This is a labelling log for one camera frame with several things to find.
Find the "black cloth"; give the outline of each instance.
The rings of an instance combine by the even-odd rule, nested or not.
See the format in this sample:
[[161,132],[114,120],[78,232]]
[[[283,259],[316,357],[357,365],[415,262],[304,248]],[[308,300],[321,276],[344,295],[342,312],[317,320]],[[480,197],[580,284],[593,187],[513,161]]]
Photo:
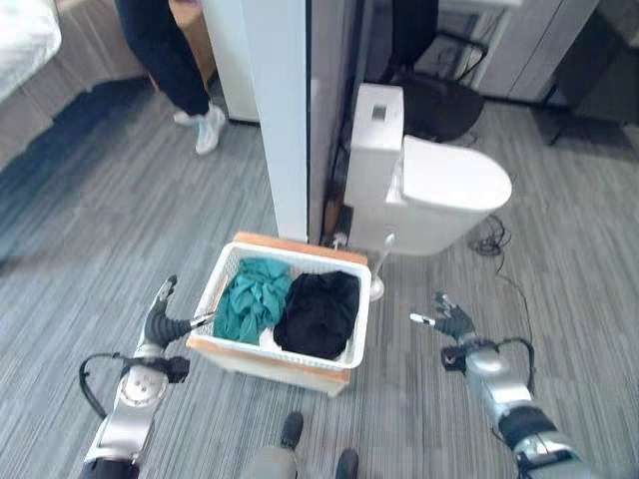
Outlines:
[[293,281],[273,337],[283,350],[335,359],[352,335],[358,309],[355,276],[305,273]]
[[160,89],[189,115],[205,115],[209,94],[169,0],[115,2],[127,43]]

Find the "white plastic basket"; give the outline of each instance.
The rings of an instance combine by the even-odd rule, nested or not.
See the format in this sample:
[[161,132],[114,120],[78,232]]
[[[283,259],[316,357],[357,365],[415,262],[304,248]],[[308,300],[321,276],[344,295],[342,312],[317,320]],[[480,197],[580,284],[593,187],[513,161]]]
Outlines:
[[295,352],[265,350],[253,344],[221,339],[212,336],[215,318],[213,322],[192,331],[191,336],[195,336],[199,341],[214,344],[216,347],[277,359],[292,364],[333,371],[358,367],[363,358],[370,295],[370,270],[362,264],[234,241],[222,249],[200,304],[198,304],[195,316],[202,316],[213,309],[214,303],[219,300],[224,288],[235,277],[240,259],[248,256],[269,257],[289,264],[291,266],[290,274],[292,279],[297,278],[303,272],[321,274],[332,271],[347,272],[359,279],[359,310],[357,311],[352,336],[346,344],[344,353],[339,356],[338,360],[328,360]]

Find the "flush button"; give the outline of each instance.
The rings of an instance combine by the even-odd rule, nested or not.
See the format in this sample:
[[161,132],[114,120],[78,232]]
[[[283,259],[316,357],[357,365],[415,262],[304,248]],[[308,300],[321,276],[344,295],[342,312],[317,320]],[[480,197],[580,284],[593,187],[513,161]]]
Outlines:
[[372,119],[383,122],[386,119],[386,105],[374,105],[372,107]]

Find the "striped carpet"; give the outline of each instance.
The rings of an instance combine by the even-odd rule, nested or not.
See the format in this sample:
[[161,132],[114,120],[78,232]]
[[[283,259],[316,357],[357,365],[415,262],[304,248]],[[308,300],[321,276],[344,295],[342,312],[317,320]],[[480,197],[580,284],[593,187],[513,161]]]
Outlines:
[[[0,477],[77,477],[99,423],[76,384],[82,358],[132,351],[172,272],[170,314],[189,317],[235,232],[276,231],[259,129],[229,125],[199,158],[195,132],[172,113],[143,82],[99,87],[0,174]],[[603,477],[639,477],[637,153],[618,131],[588,128],[545,147],[529,112],[509,106],[488,105],[475,131],[475,148],[515,178],[500,212],[514,236],[504,272],[529,301],[538,398]],[[347,446],[364,478],[514,477],[463,377],[438,364],[447,341],[408,319],[443,289],[480,332],[525,334],[494,267],[464,241],[435,257],[390,256],[364,362],[336,399],[172,346],[192,373],[158,414],[142,477],[237,477],[293,409],[306,420],[301,477],[331,477]],[[509,357],[523,377],[523,354]],[[117,367],[92,370],[110,404]]]

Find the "black pants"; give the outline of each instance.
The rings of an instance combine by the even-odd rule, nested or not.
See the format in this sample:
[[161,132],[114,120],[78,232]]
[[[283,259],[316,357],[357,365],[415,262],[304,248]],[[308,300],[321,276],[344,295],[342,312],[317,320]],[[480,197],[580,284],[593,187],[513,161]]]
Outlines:
[[209,94],[168,0],[115,0],[124,36],[158,86],[189,115],[209,111]]

